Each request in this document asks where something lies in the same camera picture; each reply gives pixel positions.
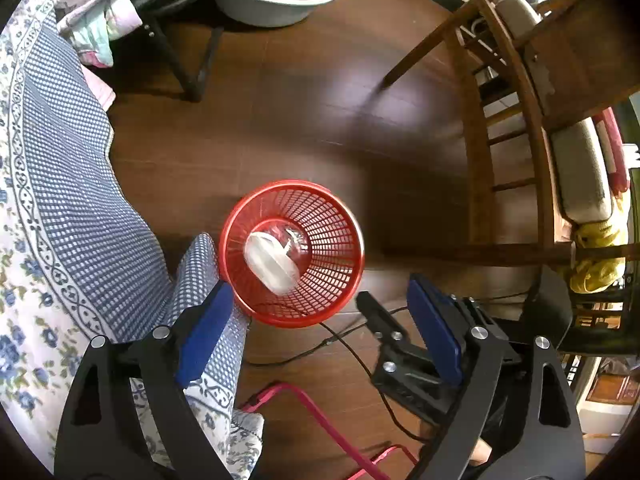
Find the person right hand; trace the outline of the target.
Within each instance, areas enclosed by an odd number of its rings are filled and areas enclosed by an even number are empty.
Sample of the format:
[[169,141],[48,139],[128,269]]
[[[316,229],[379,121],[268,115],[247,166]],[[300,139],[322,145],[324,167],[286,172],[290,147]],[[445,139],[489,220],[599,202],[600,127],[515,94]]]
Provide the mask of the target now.
[[479,438],[469,458],[469,465],[477,467],[486,464],[490,459],[492,447],[482,438]]

